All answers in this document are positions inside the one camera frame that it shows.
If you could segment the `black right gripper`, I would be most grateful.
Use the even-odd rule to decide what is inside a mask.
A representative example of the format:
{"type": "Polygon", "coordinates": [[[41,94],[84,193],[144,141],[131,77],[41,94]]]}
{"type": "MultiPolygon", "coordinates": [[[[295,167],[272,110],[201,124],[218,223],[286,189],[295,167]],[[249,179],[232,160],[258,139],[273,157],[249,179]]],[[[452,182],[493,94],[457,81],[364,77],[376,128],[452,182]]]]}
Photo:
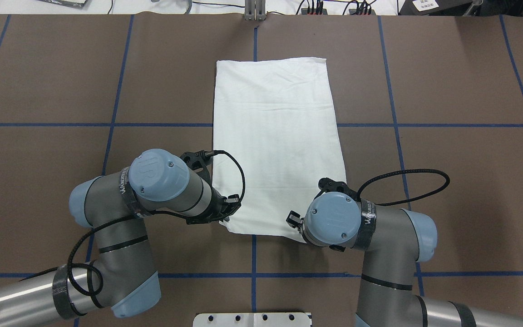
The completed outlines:
{"type": "Polygon", "coordinates": [[[304,219],[299,215],[299,213],[296,213],[295,211],[290,211],[288,216],[286,217],[286,223],[291,228],[297,228],[297,231],[299,232],[303,240],[308,241],[305,234],[304,219]]]}

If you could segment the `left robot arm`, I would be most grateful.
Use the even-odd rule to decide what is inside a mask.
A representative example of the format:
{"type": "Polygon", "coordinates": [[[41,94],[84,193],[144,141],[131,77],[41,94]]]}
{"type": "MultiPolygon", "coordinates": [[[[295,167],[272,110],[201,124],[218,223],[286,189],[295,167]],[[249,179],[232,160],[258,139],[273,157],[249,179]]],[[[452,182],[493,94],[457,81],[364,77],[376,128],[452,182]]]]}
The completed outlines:
{"type": "Polygon", "coordinates": [[[224,196],[208,166],[224,150],[186,152],[180,157],[150,149],[131,165],[73,189],[75,221],[89,231],[64,265],[0,288],[0,327],[39,327],[70,321],[109,307],[117,318],[141,314],[161,298],[145,219],[157,214],[188,225],[228,221],[245,194],[224,196]]]}

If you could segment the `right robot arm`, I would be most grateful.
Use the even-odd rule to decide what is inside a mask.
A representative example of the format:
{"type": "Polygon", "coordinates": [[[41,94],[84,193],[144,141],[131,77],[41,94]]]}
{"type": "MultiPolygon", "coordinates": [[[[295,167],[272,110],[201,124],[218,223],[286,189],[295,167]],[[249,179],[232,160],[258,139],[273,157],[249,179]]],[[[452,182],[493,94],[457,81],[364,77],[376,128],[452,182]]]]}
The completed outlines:
{"type": "Polygon", "coordinates": [[[521,317],[413,293],[416,263],[430,260],[438,242],[427,215],[332,191],[286,222],[312,246],[363,251],[355,327],[523,327],[521,317]]]}

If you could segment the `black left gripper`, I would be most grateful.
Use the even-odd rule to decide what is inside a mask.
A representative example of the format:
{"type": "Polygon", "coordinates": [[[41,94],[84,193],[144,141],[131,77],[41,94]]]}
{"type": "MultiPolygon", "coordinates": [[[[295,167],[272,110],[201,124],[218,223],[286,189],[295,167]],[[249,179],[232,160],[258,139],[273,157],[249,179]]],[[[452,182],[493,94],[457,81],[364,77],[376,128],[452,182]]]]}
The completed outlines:
{"type": "Polygon", "coordinates": [[[239,194],[229,196],[221,195],[209,184],[202,185],[202,194],[197,203],[189,210],[185,211],[185,221],[187,225],[201,225],[210,222],[229,222],[234,213],[241,206],[239,194]]]}

